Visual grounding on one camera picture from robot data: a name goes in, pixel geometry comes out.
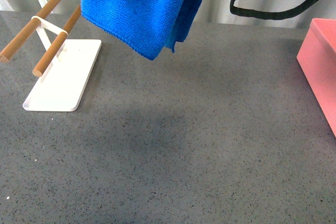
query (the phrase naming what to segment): gray speckled countertop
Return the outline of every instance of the gray speckled countertop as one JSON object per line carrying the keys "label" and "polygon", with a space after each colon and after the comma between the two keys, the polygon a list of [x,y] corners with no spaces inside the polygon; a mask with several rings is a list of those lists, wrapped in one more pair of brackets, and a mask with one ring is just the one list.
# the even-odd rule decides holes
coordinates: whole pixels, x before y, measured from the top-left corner
{"label": "gray speckled countertop", "polygon": [[[1,49],[33,15],[0,12]],[[0,65],[0,223],[336,223],[336,139],[296,61],[306,32],[195,23],[149,61],[81,18],[70,38],[103,44],[69,113],[22,108],[34,33]]]}

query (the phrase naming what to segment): white bracket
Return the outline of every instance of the white bracket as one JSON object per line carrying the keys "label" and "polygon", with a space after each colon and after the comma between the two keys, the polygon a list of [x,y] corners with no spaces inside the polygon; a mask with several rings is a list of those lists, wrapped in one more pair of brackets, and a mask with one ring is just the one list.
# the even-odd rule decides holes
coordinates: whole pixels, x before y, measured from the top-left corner
{"label": "white bracket", "polygon": [[[59,34],[63,29],[41,21],[36,29],[46,50],[51,43],[45,29]],[[23,108],[28,111],[74,111],[77,109],[101,47],[98,39],[67,39],[40,77]]]}

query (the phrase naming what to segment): wooden rod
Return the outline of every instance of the wooden rod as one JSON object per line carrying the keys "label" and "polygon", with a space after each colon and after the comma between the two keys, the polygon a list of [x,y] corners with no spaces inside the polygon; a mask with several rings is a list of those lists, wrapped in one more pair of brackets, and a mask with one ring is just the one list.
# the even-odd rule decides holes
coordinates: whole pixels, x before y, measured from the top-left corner
{"label": "wooden rod", "polygon": [[[80,15],[81,15],[80,5],[78,5],[74,13],[71,15],[67,23],[64,25],[63,30],[65,30],[67,33],[70,33],[73,26],[79,19]],[[51,46],[48,48],[46,53],[42,56],[38,64],[33,69],[33,75],[37,77],[41,77],[43,75],[43,73],[46,71],[47,67],[57,54],[58,50],[63,45],[67,36],[68,35],[63,31],[59,35],[57,35],[56,39],[52,42]]]}
{"label": "wooden rod", "polygon": [[[40,18],[46,18],[61,0],[50,0],[37,14]],[[0,62],[8,63],[16,51],[33,34],[35,29],[41,24],[37,18],[33,18],[29,23],[14,37],[14,39],[0,52]]]}

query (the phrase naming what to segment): pink box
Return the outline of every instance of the pink box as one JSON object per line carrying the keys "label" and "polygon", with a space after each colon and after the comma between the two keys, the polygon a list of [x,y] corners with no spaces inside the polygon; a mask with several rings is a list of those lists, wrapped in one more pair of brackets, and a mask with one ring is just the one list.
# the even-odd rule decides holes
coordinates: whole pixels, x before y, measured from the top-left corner
{"label": "pink box", "polygon": [[314,18],[297,59],[336,136],[336,20]]}

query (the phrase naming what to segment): towel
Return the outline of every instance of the towel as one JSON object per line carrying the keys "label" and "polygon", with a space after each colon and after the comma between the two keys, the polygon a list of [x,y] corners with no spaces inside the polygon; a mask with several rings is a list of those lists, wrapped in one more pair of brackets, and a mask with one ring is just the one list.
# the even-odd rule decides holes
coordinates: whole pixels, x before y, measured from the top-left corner
{"label": "towel", "polygon": [[154,60],[183,42],[202,0],[81,0],[82,15]]}

